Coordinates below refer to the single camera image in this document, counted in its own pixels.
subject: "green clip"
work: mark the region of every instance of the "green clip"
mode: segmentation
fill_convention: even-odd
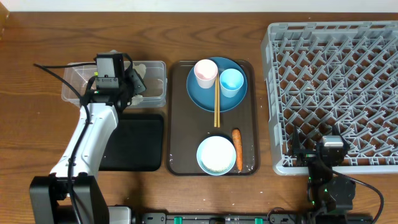
[[[174,224],[182,224],[182,217],[174,217]]]
[[[262,218],[255,218],[254,219],[254,224],[262,224],[262,223],[263,223]]]

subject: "brown tray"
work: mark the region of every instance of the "brown tray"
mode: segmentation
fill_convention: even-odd
[[[244,60],[235,61],[246,74],[248,91],[237,107],[220,114],[221,127],[214,128],[214,113],[201,109],[188,96],[187,77],[196,62],[177,62],[170,74],[167,168],[175,175],[208,175],[197,162],[199,144],[214,135],[224,136],[232,141],[232,130],[239,128],[243,144],[243,170],[238,171],[235,164],[225,175],[255,173],[260,165],[260,156],[253,67]]]

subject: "dish rack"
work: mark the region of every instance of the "dish rack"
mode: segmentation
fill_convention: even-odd
[[[308,173],[287,155],[294,126],[313,148],[333,125],[350,145],[334,170],[398,172],[398,21],[274,23],[261,52],[277,174]]]

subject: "pink cup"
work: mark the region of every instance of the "pink cup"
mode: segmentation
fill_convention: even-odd
[[[218,68],[214,61],[203,59],[195,64],[193,71],[199,86],[202,88],[210,88],[216,80]]]

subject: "plate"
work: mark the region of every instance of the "plate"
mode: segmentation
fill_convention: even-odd
[[[248,90],[248,81],[246,79],[246,74],[236,62],[230,59],[223,57],[212,57],[209,59],[217,64],[218,74],[220,75],[221,73],[223,73],[224,70],[227,70],[229,68],[234,68],[240,71],[243,75],[244,78],[243,86],[236,94],[236,96],[228,98],[225,97],[220,91],[220,112],[229,111],[238,106],[240,102],[242,102],[244,96],[246,96],[246,92]],[[214,112],[215,84],[208,89],[201,88],[197,82],[197,78],[195,76],[193,68],[194,67],[192,67],[187,78],[188,95],[191,98],[191,100],[200,108],[210,112]]]
[[[224,137],[208,137],[204,141],[202,141],[198,147],[197,161],[200,168],[210,175],[226,174],[235,165],[235,147],[228,139]],[[220,169],[220,171],[209,169],[209,165],[211,165],[215,169]]]

